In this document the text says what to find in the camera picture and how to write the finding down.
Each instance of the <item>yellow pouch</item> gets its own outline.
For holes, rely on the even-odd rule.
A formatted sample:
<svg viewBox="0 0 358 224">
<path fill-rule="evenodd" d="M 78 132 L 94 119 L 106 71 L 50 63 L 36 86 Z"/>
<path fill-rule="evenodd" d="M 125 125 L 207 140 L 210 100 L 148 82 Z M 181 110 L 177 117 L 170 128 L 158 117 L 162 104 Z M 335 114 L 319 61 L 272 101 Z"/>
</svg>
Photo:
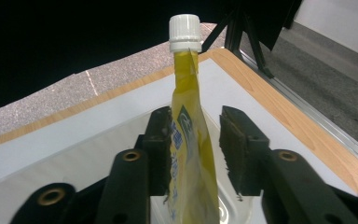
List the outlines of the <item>yellow pouch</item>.
<svg viewBox="0 0 358 224">
<path fill-rule="evenodd" d="M 213 150 L 200 106 L 198 53 L 174 53 L 172 180 L 169 211 L 176 224 L 219 223 Z"/>
</svg>

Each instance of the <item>wooden edge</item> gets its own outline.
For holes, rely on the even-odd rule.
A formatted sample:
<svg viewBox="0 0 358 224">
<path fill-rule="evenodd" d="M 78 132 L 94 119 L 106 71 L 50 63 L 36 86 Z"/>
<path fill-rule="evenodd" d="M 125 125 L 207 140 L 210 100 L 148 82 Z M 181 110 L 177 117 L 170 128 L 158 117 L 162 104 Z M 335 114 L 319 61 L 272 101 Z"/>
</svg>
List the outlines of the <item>wooden edge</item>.
<svg viewBox="0 0 358 224">
<path fill-rule="evenodd" d="M 27 124 L 27 125 L 24 125 L 24 126 L 20 127 L 19 129 L 13 130 L 8 133 L 3 133 L 0 135 L 0 144 L 3 144 L 5 142 L 8 142 L 15 138 L 18 138 L 20 136 L 23 136 L 27 133 L 34 132 L 38 129 L 48 126 L 49 124 L 58 122 L 63 119 L 67 119 L 75 114 L 78 114 L 82 111 L 85 111 L 89 108 L 92 108 L 93 106 L 96 106 L 98 104 L 106 102 L 110 99 L 113 99 L 121 94 L 132 91 L 134 89 L 137 89 L 139 87 L 142 87 L 143 85 L 157 81 L 159 79 L 162 79 L 172 73 L 173 73 L 173 66 L 166 67 L 156 73 L 139 78 L 129 84 L 126 84 L 119 88 L 113 89 L 111 91 L 106 91 L 103 94 L 93 97 L 91 99 L 88 99 L 78 105 L 70 106 L 64 110 L 61 110 L 57 113 L 49 115 L 45 118 L 39 119 L 39 120 L 32 122 L 30 124 Z"/>
<path fill-rule="evenodd" d="M 358 193 L 358 159 L 354 155 L 230 51 L 220 49 L 210 53 L 258 103 Z"/>
</svg>

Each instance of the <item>bottle cap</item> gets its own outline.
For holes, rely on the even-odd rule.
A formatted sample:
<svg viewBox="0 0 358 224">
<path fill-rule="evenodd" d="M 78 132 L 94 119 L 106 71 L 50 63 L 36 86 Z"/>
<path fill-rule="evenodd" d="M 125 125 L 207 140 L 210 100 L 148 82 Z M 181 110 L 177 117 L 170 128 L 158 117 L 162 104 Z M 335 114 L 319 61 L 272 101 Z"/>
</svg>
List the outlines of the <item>bottle cap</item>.
<svg viewBox="0 0 358 224">
<path fill-rule="evenodd" d="M 202 51 L 200 19 L 196 15 L 181 14 L 170 19 L 170 52 Z"/>
</svg>

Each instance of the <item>brass insert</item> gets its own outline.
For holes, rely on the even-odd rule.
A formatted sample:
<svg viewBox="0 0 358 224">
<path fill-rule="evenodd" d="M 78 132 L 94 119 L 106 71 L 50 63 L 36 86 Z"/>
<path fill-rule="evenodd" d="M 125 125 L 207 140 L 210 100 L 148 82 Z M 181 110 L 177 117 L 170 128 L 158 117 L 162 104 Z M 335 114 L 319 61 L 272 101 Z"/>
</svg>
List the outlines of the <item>brass insert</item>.
<svg viewBox="0 0 358 224">
<path fill-rule="evenodd" d="M 43 192 L 37 202 L 43 206 L 49 206 L 59 202 L 65 196 L 65 190 L 62 188 L 48 189 Z"/>
<path fill-rule="evenodd" d="M 141 154 L 136 151 L 130 151 L 124 154 L 123 159 L 124 161 L 136 161 L 141 158 Z"/>
<path fill-rule="evenodd" d="M 297 155 L 290 151 L 280 151 L 279 157 L 284 161 L 296 161 Z"/>
</svg>

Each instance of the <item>screw hole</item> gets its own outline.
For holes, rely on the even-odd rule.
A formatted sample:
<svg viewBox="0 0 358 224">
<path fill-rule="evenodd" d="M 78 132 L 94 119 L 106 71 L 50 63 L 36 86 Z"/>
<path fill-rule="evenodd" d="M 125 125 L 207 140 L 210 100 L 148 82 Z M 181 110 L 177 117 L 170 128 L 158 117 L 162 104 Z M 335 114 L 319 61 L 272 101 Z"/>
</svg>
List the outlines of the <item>screw hole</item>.
<svg viewBox="0 0 358 224">
<path fill-rule="evenodd" d="M 115 214 L 115 216 L 113 217 L 113 224 L 126 223 L 128 219 L 129 218 L 128 218 L 127 214 L 118 213 L 118 214 Z"/>
<path fill-rule="evenodd" d="M 296 161 L 297 155 L 289 151 L 281 151 L 279 157 L 285 161 Z"/>
<path fill-rule="evenodd" d="M 326 215 L 324 215 L 324 218 L 329 223 L 332 223 L 332 224 L 341 224 L 342 223 L 342 221 L 339 217 L 336 217 L 335 215 L 332 215 L 332 214 L 326 214 Z"/>
<path fill-rule="evenodd" d="M 65 196 L 65 190 L 62 188 L 48 189 L 43 192 L 37 202 L 40 205 L 48 206 L 59 202 Z"/>
<path fill-rule="evenodd" d="M 124 154 L 123 159 L 124 161 L 136 161 L 141 157 L 139 152 L 131 151 Z"/>
</svg>

